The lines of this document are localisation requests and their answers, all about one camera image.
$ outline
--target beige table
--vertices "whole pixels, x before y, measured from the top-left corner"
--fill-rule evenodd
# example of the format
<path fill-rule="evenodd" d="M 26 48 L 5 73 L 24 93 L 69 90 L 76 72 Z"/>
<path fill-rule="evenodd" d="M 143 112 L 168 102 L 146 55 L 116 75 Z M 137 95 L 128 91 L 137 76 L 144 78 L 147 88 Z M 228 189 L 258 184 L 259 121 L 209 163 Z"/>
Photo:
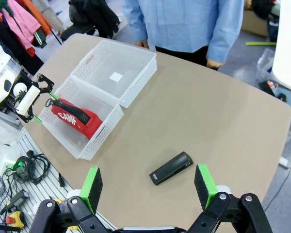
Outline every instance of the beige table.
<path fill-rule="evenodd" d="M 55 89 L 101 38 L 76 34 L 40 72 Z M 195 166 L 155 186 L 149 174 L 182 151 L 208 165 L 217 184 L 262 200 L 291 121 L 283 102 L 219 72 L 158 53 L 158 70 L 91 161 L 74 157 L 37 122 L 25 125 L 73 188 L 89 167 L 104 182 L 98 211 L 117 227 L 175 225 L 188 229 L 201 212 Z M 49 95 L 34 106 L 38 115 Z M 231 232 L 222 224 L 218 232 Z"/>

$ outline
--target orange clothing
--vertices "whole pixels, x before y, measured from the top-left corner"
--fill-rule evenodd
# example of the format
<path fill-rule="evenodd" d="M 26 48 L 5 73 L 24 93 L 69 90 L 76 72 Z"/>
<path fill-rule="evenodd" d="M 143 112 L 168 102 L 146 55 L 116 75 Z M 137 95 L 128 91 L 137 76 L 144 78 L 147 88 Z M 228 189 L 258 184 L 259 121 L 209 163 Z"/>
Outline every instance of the orange clothing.
<path fill-rule="evenodd" d="M 42 30 L 44 32 L 44 35 L 47 36 L 49 34 L 52 34 L 52 26 L 50 23 L 45 19 L 43 14 L 36 8 L 36 6 L 30 1 L 30 0 L 22 0 L 23 3 L 26 5 L 28 10 L 31 12 L 31 14 L 38 20 L 38 22 L 41 24 Z"/>

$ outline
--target black pants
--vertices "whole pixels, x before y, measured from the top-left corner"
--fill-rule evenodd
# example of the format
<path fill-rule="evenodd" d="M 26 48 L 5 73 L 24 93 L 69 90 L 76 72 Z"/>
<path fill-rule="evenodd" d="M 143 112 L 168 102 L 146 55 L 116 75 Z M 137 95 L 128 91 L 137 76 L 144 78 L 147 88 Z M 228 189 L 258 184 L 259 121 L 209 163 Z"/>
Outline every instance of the black pants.
<path fill-rule="evenodd" d="M 194 62 L 196 64 L 206 66 L 207 65 L 207 51 L 208 51 L 208 46 L 202 47 L 196 52 L 175 52 L 175 51 L 170 51 L 167 49 L 163 49 L 161 47 L 155 46 L 157 52 L 162 52 L 168 55 L 172 55 L 174 57 L 178 57 L 190 62 Z"/>

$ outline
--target pink jacket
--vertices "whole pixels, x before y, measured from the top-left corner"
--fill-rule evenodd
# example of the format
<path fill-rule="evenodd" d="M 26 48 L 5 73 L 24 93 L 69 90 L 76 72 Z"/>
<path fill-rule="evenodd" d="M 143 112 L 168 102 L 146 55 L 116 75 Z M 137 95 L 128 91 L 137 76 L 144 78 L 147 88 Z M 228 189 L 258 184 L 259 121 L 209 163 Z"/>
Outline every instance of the pink jacket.
<path fill-rule="evenodd" d="M 15 0 L 8 0 L 8 6 L 13 11 L 14 19 L 19 25 L 18 27 L 14 19 L 9 16 L 9 13 L 5 9 L 2 9 L 10 29 L 18 36 L 25 49 L 31 48 L 33 34 L 41 25 L 35 17 L 21 7 Z"/>

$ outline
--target metal screw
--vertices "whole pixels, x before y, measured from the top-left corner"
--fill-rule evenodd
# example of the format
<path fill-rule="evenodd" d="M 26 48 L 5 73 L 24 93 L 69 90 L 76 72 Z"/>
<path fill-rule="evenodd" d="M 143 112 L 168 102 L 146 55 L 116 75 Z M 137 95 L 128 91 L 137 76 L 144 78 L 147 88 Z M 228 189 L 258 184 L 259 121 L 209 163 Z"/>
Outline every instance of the metal screw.
<path fill-rule="evenodd" d="M 225 195 L 224 193 L 222 193 L 222 194 L 220 194 L 219 198 L 220 198 L 221 200 L 225 200 L 225 199 L 226 199 L 226 195 Z"/>
<path fill-rule="evenodd" d="M 252 197 L 251 196 L 246 196 L 245 199 L 246 199 L 246 201 L 252 201 Z"/>

